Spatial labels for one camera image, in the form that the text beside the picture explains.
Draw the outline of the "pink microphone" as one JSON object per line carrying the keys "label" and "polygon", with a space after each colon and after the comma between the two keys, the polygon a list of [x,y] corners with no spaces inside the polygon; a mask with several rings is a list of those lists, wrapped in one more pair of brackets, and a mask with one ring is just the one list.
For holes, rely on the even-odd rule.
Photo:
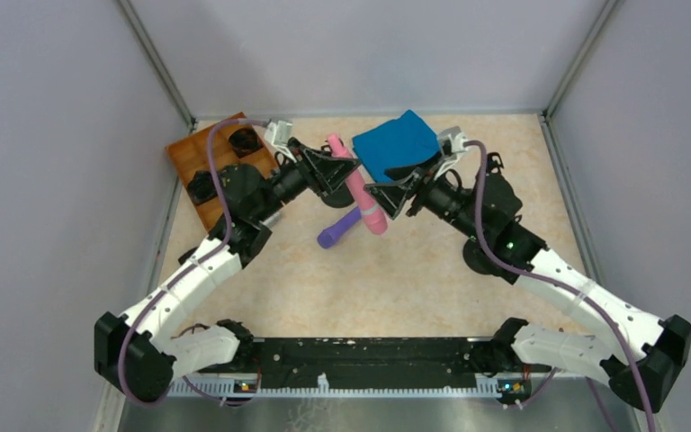
{"label": "pink microphone", "polygon": [[[327,138],[327,143],[335,158],[354,159],[352,153],[337,134],[330,134]],[[381,206],[364,190],[366,182],[362,174],[355,170],[345,180],[345,185],[354,198],[359,209],[361,221],[366,228],[374,235],[380,236],[383,234],[388,228],[388,222]]]}

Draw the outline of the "purple microphone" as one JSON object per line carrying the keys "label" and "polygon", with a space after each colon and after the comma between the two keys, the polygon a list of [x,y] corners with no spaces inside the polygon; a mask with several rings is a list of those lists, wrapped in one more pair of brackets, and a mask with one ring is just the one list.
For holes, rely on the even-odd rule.
{"label": "purple microphone", "polygon": [[332,248],[354,225],[361,220],[361,211],[355,206],[333,225],[323,229],[317,236],[321,248]]}

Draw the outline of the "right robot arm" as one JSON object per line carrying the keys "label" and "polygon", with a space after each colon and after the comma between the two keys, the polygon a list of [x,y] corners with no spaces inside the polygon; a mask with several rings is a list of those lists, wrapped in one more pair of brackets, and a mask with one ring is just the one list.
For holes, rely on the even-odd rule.
{"label": "right robot arm", "polygon": [[460,231],[465,264],[551,303],[578,322],[586,336],[560,335],[523,319],[509,319],[497,341],[524,364],[547,365],[606,385],[638,410],[659,412],[687,363],[691,323],[663,319],[618,298],[562,259],[521,224],[522,202],[503,176],[498,153],[485,178],[465,188],[441,158],[392,168],[385,183],[365,191],[392,218],[427,210]]}

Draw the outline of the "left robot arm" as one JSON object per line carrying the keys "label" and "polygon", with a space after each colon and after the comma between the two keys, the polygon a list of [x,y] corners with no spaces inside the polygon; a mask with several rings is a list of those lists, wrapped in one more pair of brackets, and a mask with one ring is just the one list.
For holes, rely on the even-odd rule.
{"label": "left robot arm", "polygon": [[253,340],[241,323],[224,319],[194,334],[175,332],[220,285],[243,271],[272,236],[267,222],[310,190],[320,197],[339,189],[361,162],[310,148],[295,138],[286,163],[269,177],[249,164],[218,172],[223,213],[173,275],[119,315],[94,324],[94,369],[130,401],[154,406],[178,379],[209,366],[250,360]]}

